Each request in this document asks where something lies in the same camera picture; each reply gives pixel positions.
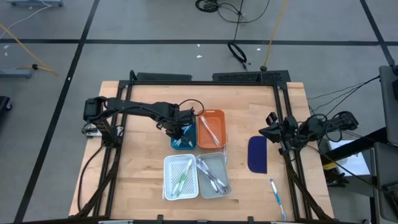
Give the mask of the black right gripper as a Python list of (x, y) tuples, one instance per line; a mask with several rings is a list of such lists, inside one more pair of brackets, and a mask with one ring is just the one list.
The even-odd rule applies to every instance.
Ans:
[(266, 128), (259, 130), (259, 133), (273, 143), (279, 143), (280, 155), (286, 155), (290, 151), (298, 148), (298, 122), (293, 116), (284, 118), (283, 122), (277, 121), (277, 115), (271, 112), (266, 118), (266, 123), (269, 125)]

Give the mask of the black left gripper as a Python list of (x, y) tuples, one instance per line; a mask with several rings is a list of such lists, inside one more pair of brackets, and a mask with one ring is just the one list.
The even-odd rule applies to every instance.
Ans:
[(180, 140), (184, 138), (188, 125), (195, 122), (196, 114), (194, 110), (172, 111), (167, 116), (162, 115), (157, 118), (158, 129), (169, 129), (169, 136), (179, 139), (179, 129), (182, 129)]

